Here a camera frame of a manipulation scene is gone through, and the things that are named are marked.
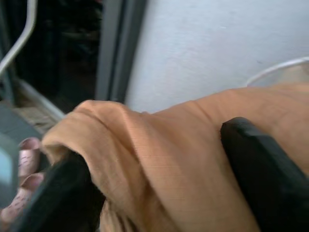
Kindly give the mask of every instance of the wrinkled fabric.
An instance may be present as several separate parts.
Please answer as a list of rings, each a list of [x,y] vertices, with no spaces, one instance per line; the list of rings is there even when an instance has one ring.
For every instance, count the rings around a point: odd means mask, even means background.
[[[309,83],[240,88],[155,113],[86,101],[53,127],[51,161],[73,150],[106,196],[102,232],[257,232],[220,142],[241,116],[273,136],[309,173]]]

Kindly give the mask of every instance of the black plastic part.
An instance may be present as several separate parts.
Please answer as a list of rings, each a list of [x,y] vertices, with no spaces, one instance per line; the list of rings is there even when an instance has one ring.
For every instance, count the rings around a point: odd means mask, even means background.
[[[75,153],[47,171],[10,232],[94,232],[105,197],[92,183],[84,159]]]
[[[221,140],[260,229],[308,231],[308,178],[277,142],[241,117],[222,125]]]

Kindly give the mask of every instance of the plastic container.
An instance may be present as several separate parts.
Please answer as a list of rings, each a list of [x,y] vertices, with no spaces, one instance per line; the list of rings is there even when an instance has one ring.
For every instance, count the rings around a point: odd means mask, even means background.
[[[253,78],[245,86],[265,87],[275,84],[309,82],[309,58],[290,60],[268,68]]]

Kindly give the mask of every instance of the gray metal frame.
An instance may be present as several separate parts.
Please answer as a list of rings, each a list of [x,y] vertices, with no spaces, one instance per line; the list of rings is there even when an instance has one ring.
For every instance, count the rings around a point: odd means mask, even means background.
[[[108,100],[123,0],[105,0],[97,67],[96,100]]]
[[[145,7],[146,0],[105,1],[97,100],[125,102]]]

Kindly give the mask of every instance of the shoe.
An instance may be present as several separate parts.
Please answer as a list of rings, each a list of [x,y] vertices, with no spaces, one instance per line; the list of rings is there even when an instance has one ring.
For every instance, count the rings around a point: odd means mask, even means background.
[[[19,144],[18,176],[24,179],[35,173],[40,162],[41,142],[38,138],[30,137]]]
[[[43,173],[34,173],[23,181],[12,203],[1,210],[0,221],[3,225],[8,226],[15,220],[43,180]]]

